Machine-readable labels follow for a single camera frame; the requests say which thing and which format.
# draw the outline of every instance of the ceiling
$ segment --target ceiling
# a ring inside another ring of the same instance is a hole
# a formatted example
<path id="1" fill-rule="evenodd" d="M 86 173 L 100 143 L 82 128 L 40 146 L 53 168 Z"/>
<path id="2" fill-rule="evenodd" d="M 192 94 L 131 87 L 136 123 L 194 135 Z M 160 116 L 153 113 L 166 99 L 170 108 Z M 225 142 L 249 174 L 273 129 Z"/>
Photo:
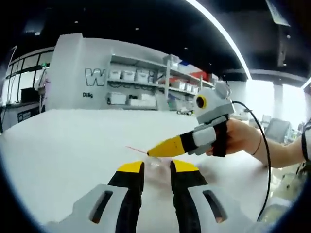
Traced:
<path id="1" fill-rule="evenodd" d="M 310 75 L 311 50 L 299 33 L 301 28 L 276 25 L 265 0 L 198 2 L 227 30 L 249 69 Z M 18 44 L 15 57 L 54 46 L 61 34 L 82 33 L 84 37 L 116 39 L 172 53 L 219 76 L 242 67 L 213 24 L 185 0 L 37 2 L 15 7 L 15 12 L 4 27 L 10 36 L 7 45 Z M 280 43 L 286 48 L 286 66 L 281 67 L 277 65 Z M 245 80 L 246 76 L 233 73 L 224 79 Z"/>

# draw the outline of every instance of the bracelet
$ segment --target bracelet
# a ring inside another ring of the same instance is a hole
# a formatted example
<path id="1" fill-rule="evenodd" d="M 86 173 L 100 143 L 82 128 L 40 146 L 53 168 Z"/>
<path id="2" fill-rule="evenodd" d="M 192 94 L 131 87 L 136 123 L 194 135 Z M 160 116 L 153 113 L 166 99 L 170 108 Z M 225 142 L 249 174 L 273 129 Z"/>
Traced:
<path id="1" fill-rule="evenodd" d="M 255 155 L 255 154 L 257 153 L 257 151 L 259 150 L 259 147 L 260 147 L 260 145 L 261 145 L 261 139 L 262 139 L 262 136 L 260 135 L 260 141 L 259 141 L 257 150 L 256 150 L 255 153 L 253 153 L 252 155 Z"/>

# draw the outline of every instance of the human hand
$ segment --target human hand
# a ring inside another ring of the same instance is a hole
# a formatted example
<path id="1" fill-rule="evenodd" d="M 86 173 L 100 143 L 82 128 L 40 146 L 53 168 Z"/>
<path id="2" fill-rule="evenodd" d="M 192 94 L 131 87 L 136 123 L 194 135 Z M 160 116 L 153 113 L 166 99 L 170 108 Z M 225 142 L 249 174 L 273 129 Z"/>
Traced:
<path id="1" fill-rule="evenodd" d="M 226 154 L 233 154 L 241 150 L 254 153 L 260 141 L 260 132 L 239 120 L 227 121 L 227 150 Z M 213 147 L 206 151 L 207 155 L 213 154 Z"/>

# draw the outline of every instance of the tabletop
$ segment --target tabletop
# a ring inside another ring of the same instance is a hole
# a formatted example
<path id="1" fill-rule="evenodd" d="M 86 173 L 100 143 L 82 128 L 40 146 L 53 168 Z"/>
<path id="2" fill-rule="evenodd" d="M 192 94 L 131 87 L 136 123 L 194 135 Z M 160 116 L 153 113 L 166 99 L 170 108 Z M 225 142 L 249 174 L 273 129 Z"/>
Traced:
<path id="1" fill-rule="evenodd" d="M 159 141 L 192 130 L 194 116 L 126 110 L 50 110 L 0 136 L 9 181 L 39 224 L 61 221 L 73 204 L 119 166 L 146 155 Z M 267 190 L 267 170 L 245 152 L 225 158 L 181 155 L 200 168 L 207 182 L 227 192 L 256 220 Z M 137 232 L 177 233 L 170 187 L 145 181 Z"/>

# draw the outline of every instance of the letter w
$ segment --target letter w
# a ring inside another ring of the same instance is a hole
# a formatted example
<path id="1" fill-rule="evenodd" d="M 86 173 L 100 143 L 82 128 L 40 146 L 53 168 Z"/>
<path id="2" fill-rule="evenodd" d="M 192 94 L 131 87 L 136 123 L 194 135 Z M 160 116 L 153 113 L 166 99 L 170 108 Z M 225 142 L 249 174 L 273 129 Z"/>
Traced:
<path id="1" fill-rule="evenodd" d="M 94 86 L 96 83 L 97 86 L 104 86 L 104 72 L 104 69 L 85 69 L 86 85 Z"/>

